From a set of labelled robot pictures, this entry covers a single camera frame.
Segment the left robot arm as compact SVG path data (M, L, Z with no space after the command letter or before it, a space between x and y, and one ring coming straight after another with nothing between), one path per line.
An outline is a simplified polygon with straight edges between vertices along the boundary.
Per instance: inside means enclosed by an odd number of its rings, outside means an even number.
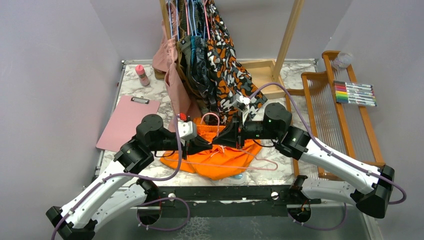
M189 155L212 149L212 144L198 135L193 121L179 114L173 122L176 129L171 132L164 127L161 116L146 115L135 135L85 190L67 204L48 209L46 216L54 226L50 238L60 235L64 240L91 240L104 224L126 209L157 203L155 182L174 178ZM166 177L141 175L158 151L176 152L174 172Z

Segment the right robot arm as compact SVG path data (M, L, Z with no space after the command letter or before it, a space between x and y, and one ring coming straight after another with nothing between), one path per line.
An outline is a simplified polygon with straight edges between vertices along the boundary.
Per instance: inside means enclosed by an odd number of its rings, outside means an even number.
M316 165L340 178L319 180L299 175L288 190L292 202L332 200L356 206L368 216L384 218L393 191L389 182L394 178L394 169L351 158L291 122L292 114L282 104L271 103L265 107L260 121L243 121L240 114L235 114L212 143L241 149L247 140L275 140L273 146L280 154Z

